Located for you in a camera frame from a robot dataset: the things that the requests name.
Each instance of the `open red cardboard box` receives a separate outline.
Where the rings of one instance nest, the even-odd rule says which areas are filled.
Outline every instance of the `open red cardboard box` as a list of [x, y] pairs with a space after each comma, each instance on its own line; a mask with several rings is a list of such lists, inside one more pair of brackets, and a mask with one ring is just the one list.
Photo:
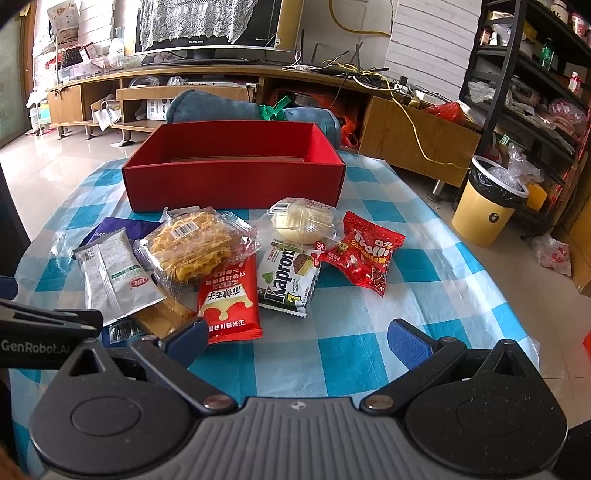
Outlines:
[[315, 124], [224, 120], [160, 126], [123, 178], [134, 212], [267, 209], [285, 197], [336, 206], [345, 170]]

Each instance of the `tiled floor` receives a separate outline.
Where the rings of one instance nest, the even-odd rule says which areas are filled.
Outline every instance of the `tiled floor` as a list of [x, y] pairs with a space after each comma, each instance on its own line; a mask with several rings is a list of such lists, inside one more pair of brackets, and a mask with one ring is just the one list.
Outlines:
[[[145, 137], [134, 133], [134, 140]], [[86, 141], [83, 129], [74, 129], [63, 140], [57, 134], [21, 137], [0, 150], [0, 164], [30, 237], [39, 233], [90, 172], [105, 161], [128, 157], [138, 146], [110, 146], [120, 139], [121, 132], [107, 130]], [[427, 199], [432, 180], [399, 173], [451, 224], [450, 205], [435, 205]], [[574, 426], [591, 419], [591, 361], [582, 345], [591, 330], [591, 299], [580, 295], [569, 278], [537, 265], [520, 233], [518, 225], [510, 224], [491, 248], [468, 247], [496, 281], [525, 330], [540, 343], [542, 375]]]

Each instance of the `blue and white tablecloth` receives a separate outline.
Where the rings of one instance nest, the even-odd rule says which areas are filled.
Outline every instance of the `blue and white tablecloth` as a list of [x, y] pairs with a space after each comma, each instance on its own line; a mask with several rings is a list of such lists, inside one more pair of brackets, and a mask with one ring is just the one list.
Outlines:
[[[469, 347], [519, 342], [535, 365], [537, 353], [519, 320], [482, 265], [457, 236], [382, 160], [341, 153], [347, 164], [338, 211], [351, 210], [406, 235], [393, 256], [384, 298], [355, 287], [323, 266], [305, 319], [261, 309], [264, 337], [208, 347], [190, 370], [238, 401], [244, 397], [318, 397], [367, 393], [407, 369], [388, 348], [387, 329], [403, 318], [433, 338], [454, 336]], [[158, 220], [134, 214], [121, 167], [111, 161], [63, 203], [20, 262], [17, 301], [45, 309], [84, 308], [72, 249], [105, 216]], [[235, 210], [254, 221], [262, 210]], [[31, 412], [54, 372], [11, 371], [15, 437], [29, 470], [40, 471], [28, 435]]]

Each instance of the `trash can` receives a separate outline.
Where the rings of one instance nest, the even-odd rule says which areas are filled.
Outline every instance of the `trash can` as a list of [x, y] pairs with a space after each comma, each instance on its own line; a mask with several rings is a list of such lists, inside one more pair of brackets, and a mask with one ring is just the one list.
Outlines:
[[516, 190], [488, 173], [498, 163], [473, 157], [468, 183], [462, 194], [452, 225], [460, 236], [479, 246], [488, 247], [515, 212], [527, 202], [529, 191], [520, 184]]

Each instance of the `green leaf logo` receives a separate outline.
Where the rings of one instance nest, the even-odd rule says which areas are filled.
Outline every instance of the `green leaf logo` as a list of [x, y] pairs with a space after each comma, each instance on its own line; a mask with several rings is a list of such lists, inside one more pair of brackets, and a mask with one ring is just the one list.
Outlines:
[[261, 277], [265, 281], [265, 283], [271, 283], [273, 281], [273, 272], [263, 273]]

